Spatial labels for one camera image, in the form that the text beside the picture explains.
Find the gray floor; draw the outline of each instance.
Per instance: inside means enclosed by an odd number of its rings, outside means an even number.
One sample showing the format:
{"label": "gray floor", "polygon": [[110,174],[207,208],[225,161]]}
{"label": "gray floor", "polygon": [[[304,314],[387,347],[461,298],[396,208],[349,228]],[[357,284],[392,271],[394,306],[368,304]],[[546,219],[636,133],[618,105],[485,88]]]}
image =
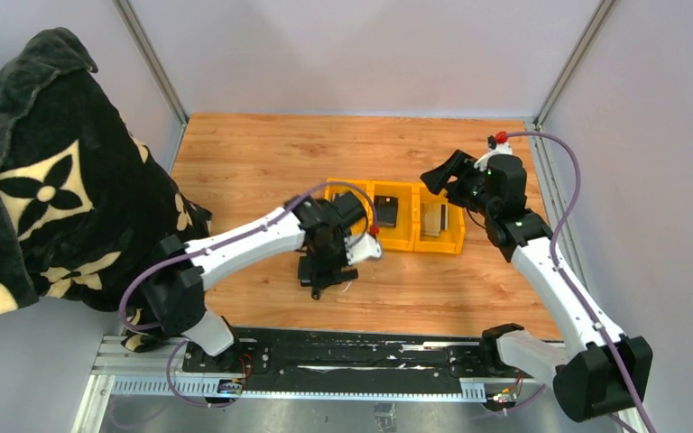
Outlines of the gray floor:
{"label": "gray floor", "polygon": [[[530,395],[532,390],[525,390]],[[160,408],[154,419],[141,424]],[[505,419],[478,419],[485,413],[477,403],[375,401],[240,400],[226,409],[190,407],[169,397],[114,397],[102,432],[147,431],[233,433],[430,433],[430,432],[578,432],[619,431],[610,419],[576,424],[565,418],[550,393]],[[117,428],[138,425],[136,428]]]}

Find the wood grain surface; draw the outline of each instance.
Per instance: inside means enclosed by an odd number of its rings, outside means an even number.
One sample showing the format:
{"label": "wood grain surface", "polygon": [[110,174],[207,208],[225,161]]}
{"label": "wood grain surface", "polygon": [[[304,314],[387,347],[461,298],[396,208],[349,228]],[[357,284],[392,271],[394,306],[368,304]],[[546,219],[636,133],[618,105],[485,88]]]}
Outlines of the wood grain surface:
{"label": "wood grain surface", "polygon": [[[326,178],[419,181],[456,149],[479,156],[486,137],[519,121],[320,115],[195,114],[173,169],[182,192],[214,213],[212,234],[259,218]],[[528,205],[544,214],[528,141],[511,142],[528,170]],[[360,278],[310,297],[298,254],[221,281],[207,305],[237,326],[478,336],[516,322],[560,338],[527,281],[467,222],[461,255],[388,252]]]}

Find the black cable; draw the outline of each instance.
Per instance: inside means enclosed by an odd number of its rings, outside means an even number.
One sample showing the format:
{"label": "black cable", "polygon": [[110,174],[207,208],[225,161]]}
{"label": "black cable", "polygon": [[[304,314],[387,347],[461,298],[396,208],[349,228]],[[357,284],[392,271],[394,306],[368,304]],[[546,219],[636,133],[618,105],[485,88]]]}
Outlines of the black cable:
{"label": "black cable", "polygon": [[471,210],[469,210],[468,208],[467,208],[467,214],[468,214],[468,217],[471,218],[472,221],[474,221],[474,224],[484,228],[484,230],[487,230],[487,227],[485,227],[484,225],[482,225],[482,223],[480,223],[479,221],[474,219],[474,216],[471,215]]}

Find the gray wall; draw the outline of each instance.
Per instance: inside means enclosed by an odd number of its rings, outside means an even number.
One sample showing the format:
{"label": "gray wall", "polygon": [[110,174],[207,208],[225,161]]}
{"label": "gray wall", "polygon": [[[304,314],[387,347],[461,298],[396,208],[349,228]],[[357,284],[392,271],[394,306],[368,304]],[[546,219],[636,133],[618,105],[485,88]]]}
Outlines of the gray wall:
{"label": "gray wall", "polygon": [[190,112],[535,115],[597,0],[135,0]]}
{"label": "gray wall", "polygon": [[546,129],[582,164],[591,290],[653,346],[646,406],[660,433],[693,431],[693,2],[618,4]]}
{"label": "gray wall", "polygon": [[[96,79],[132,131],[169,163],[180,128],[112,3],[0,1],[0,68],[35,33],[65,26],[87,45]],[[69,431],[103,333],[115,315],[44,299],[0,317],[0,432]]]}

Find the wooden table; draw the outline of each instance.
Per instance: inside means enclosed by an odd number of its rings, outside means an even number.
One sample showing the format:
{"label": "wooden table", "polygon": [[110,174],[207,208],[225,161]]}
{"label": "wooden table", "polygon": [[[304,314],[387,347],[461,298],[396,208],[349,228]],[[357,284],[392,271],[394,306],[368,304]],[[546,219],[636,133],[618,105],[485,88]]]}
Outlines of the wooden table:
{"label": "wooden table", "polygon": [[[172,175],[186,197],[214,213],[216,234],[326,178],[419,181],[456,149],[484,153],[486,137],[502,130],[523,124],[195,114]],[[511,143],[528,170],[528,206],[544,215],[528,141]],[[237,326],[479,336],[516,322],[537,337],[560,338],[538,295],[473,224],[461,255],[387,252],[358,265],[360,278],[347,291],[330,287],[319,301],[299,285],[297,260],[281,254],[236,272],[207,292],[206,303]]]}

